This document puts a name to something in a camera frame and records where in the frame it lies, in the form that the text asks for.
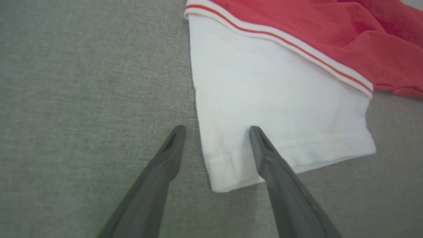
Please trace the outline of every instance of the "gray fabric surface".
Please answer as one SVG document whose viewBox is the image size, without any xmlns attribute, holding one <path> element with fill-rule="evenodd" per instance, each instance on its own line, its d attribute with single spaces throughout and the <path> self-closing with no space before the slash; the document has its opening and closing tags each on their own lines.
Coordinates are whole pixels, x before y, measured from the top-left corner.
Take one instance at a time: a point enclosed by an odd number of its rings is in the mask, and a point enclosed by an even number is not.
<svg viewBox="0 0 423 238">
<path fill-rule="evenodd" d="M 0 237 L 94 237 L 187 127 L 160 237 L 277 237 L 264 184 L 212 193 L 184 0 L 0 1 Z M 378 153 L 299 177 L 347 238 L 421 237 L 423 100 L 376 93 Z"/>
</svg>

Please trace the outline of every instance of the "white sleeve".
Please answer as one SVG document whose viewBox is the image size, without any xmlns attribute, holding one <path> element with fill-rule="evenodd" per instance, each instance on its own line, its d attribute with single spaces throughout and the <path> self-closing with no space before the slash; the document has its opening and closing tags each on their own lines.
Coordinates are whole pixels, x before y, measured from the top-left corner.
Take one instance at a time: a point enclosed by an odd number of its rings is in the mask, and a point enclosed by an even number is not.
<svg viewBox="0 0 423 238">
<path fill-rule="evenodd" d="M 192 77 L 211 188 L 262 182 L 248 130 L 260 126 L 299 173 L 373 154 L 369 97 L 272 41 L 189 15 Z"/>
</svg>

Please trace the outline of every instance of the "wrinkled red fabric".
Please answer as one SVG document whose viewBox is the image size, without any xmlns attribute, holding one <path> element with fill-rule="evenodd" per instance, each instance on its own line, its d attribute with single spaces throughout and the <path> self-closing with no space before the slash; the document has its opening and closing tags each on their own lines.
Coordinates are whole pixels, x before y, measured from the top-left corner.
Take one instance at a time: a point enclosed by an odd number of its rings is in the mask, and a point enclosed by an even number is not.
<svg viewBox="0 0 423 238">
<path fill-rule="evenodd" d="M 423 11 L 400 0 L 213 0 L 356 70 L 375 90 L 423 98 Z"/>
</svg>

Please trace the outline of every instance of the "folded garment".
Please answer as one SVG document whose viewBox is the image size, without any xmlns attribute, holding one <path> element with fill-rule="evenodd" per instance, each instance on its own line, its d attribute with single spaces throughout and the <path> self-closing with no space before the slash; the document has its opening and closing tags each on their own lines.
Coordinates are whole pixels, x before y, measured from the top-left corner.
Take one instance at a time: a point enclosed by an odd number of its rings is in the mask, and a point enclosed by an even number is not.
<svg viewBox="0 0 423 238">
<path fill-rule="evenodd" d="M 250 147 L 251 125 L 263 129 L 295 172 L 375 153 L 365 121 L 372 84 L 356 71 L 327 58 L 357 82 L 290 45 L 241 35 L 209 16 L 187 18 L 213 191 L 263 181 Z"/>
<path fill-rule="evenodd" d="M 188 0 L 185 14 L 273 40 L 367 94 L 370 81 L 423 98 L 423 12 L 400 0 Z"/>
</svg>

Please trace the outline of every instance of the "striped trim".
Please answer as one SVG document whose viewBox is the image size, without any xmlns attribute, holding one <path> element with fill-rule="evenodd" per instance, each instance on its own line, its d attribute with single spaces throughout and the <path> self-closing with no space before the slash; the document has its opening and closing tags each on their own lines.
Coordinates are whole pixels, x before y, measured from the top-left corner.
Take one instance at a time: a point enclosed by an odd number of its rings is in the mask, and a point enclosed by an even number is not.
<svg viewBox="0 0 423 238">
<path fill-rule="evenodd" d="M 208 0 L 188 0 L 184 17 L 187 19 L 189 14 L 213 18 L 240 35 L 272 40 L 319 65 L 337 79 L 360 90 L 369 98 L 373 96 L 373 84 L 360 73 L 331 59 L 295 36 L 273 27 L 241 21 L 221 6 Z"/>
</svg>

